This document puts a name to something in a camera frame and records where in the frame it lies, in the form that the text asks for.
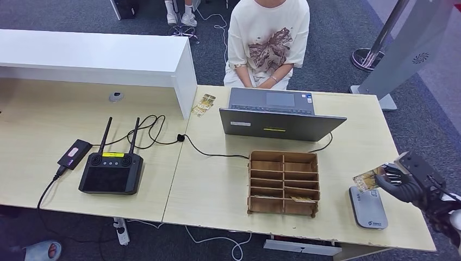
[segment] black antenna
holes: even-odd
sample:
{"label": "black antenna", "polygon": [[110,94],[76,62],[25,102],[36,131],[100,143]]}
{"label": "black antenna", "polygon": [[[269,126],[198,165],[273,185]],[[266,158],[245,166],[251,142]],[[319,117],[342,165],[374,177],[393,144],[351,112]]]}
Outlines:
{"label": "black antenna", "polygon": [[109,117],[109,121],[107,122],[107,126],[105,127],[104,136],[102,136],[102,141],[98,153],[102,153],[104,151],[105,140],[107,140],[107,135],[109,134],[109,128],[111,123],[112,117]]}
{"label": "black antenna", "polygon": [[134,144],[136,142],[136,134],[138,133],[138,125],[139,125],[139,117],[136,119],[136,125],[134,126],[133,130],[133,139],[131,140],[131,146],[129,153],[133,154],[134,152]]}

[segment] desk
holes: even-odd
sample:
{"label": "desk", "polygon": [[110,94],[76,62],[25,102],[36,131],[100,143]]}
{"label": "desk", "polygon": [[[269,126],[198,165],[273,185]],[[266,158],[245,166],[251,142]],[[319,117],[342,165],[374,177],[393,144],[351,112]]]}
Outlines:
{"label": "desk", "polygon": [[[252,150],[306,152],[317,143],[225,135],[219,107],[227,107],[230,88],[200,86],[196,101],[216,96],[202,117],[192,116],[186,134],[206,153],[249,155]],[[335,241],[344,260],[388,248],[434,251],[435,246],[421,212],[381,191],[389,227],[359,228],[354,220],[348,188],[352,177],[393,161],[397,150],[375,96],[314,92],[315,112],[343,116],[347,121],[333,131],[333,142],[317,153],[319,161],[319,212],[312,219],[297,215],[247,214],[247,160],[204,157],[186,142],[181,150],[165,209],[164,222],[288,237]]]}
{"label": "desk", "polygon": [[[123,92],[123,100],[110,103],[108,98],[114,91]],[[229,92],[225,87],[199,86],[195,102],[205,93],[216,96],[216,101],[202,117],[193,115],[187,122],[178,103],[171,102],[176,99],[173,88],[0,79],[0,204],[35,208],[58,168],[56,161],[76,139],[99,143],[109,116],[114,119],[108,141],[124,136],[134,127],[136,117],[164,114],[167,121],[159,140],[174,141],[178,133],[186,132],[208,153],[305,152],[328,143],[329,137],[314,143],[224,135],[218,108],[227,106]],[[341,242],[342,252],[334,256],[335,260],[390,248],[434,251],[421,212],[385,192],[381,195],[389,227],[376,231],[355,223],[347,192],[353,185],[352,177],[397,156],[376,97],[314,93],[313,98],[316,113],[348,118],[333,131],[333,142],[317,154],[321,200],[314,219],[248,215],[247,161],[205,157],[188,141],[135,150],[144,158],[145,166],[139,191],[133,196],[80,192],[78,184],[85,166],[80,163],[57,181],[42,207]],[[150,139],[140,131],[137,141],[145,146]],[[128,147],[128,142],[121,141],[105,151],[128,151]]]}
{"label": "desk", "polygon": [[[108,100],[114,91],[124,93],[117,103]],[[113,121],[108,142],[133,129],[136,117],[150,114],[166,115],[159,140],[174,141],[187,125],[175,101],[173,88],[0,79],[0,204],[35,208],[59,167],[56,161],[76,139],[99,144],[109,116]],[[140,130],[136,144],[150,142],[147,131]],[[145,164],[139,191],[133,196],[80,192],[83,160],[57,181],[42,208],[161,221],[181,146],[135,149]],[[93,147],[90,153],[97,150]],[[126,140],[105,148],[128,150]]]}
{"label": "desk", "polygon": [[187,37],[0,29],[0,78],[170,87],[185,119],[197,89]]}

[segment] laptop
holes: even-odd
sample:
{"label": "laptop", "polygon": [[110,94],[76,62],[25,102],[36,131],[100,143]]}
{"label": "laptop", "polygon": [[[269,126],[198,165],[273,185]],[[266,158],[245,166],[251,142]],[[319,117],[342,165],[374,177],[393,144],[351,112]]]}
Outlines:
{"label": "laptop", "polygon": [[314,114],[309,92],[232,88],[220,108],[226,134],[319,141],[347,120]]}

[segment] graphic print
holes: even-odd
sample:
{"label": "graphic print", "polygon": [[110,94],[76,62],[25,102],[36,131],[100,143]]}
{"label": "graphic print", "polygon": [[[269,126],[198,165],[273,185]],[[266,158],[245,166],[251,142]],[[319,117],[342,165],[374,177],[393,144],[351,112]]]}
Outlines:
{"label": "graphic print", "polygon": [[293,43],[290,30],[284,27],[275,32],[266,43],[248,45],[250,57],[253,59],[258,72],[273,74],[283,65],[290,55],[290,46]]}

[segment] white sticker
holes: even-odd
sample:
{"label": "white sticker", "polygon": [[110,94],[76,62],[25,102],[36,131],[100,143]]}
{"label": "white sticker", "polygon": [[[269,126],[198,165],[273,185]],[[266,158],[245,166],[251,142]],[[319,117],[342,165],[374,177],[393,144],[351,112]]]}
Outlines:
{"label": "white sticker", "polygon": [[75,153],[77,153],[77,151],[78,151],[78,148],[74,147],[73,149],[71,149],[71,151],[69,151],[69,153],[67,155],[69,157],[73,157],[75,155]]}
{"label": "white sticker", "polygon": [[240,122],[240,121],[231,121],[230,125],[236,125],[236,126],[247,126],[250,127],[251,123],[249,122]]}

